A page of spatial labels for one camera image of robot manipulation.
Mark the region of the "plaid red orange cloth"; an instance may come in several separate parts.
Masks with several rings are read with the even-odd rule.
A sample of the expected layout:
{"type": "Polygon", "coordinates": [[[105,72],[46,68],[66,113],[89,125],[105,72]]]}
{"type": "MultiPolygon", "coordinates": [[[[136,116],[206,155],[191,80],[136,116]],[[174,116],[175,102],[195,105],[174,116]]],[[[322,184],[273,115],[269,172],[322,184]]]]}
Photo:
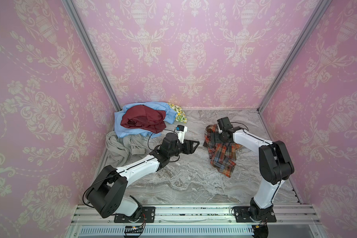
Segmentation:
{"type": "Polygon", "coordinates": [[[213,143],[211,142],[211,134],[218,132],[216,125],[209,125],[205,129],[203,146],[207,148],[210,164],[221,174],[231,177],[235,169],[237,160],[237,151],[243,146],[232,143],[213,143]]]}

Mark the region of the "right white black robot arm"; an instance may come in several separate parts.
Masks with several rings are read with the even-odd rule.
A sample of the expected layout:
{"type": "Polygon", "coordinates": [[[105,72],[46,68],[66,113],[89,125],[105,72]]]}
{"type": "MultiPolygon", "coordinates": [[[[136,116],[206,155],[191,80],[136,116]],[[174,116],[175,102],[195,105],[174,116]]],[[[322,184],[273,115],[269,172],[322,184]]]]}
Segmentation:
{"type": "Polygon", "coordinates": [[[259,189],[250,201],[249,208],[235,211],[237,218],[247,222],[276,222],[273,201],[282,184],[289,179],[295,169],[282,141],[270,141],[251,134],[247,129],[234,127],[228,117],[217,121],[218,132],[211,133],[215,143],[239,144],[259,157],[259,171],[262,176],[259,189]]]}

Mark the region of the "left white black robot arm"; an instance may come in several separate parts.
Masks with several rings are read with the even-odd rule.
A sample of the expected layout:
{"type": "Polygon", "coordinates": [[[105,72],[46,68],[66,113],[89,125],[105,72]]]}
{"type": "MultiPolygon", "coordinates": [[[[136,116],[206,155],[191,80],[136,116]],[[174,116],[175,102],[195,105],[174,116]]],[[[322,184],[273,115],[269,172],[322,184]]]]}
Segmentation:
{"type": "Polygon", "coordinates": [[[199,141],[185,139],[183,132],[170,132],[143,159],[118,168],[111,165],[104,167],[83,193],[82,201],[86,206],[94,208],[102,218],[114,215],[126,221],[139,222],[145,218],[143,206],[133,196],[125,196],[128,186],[146,175],[162,170],[172,157],[193,154],[199,145],[199,141]]]}

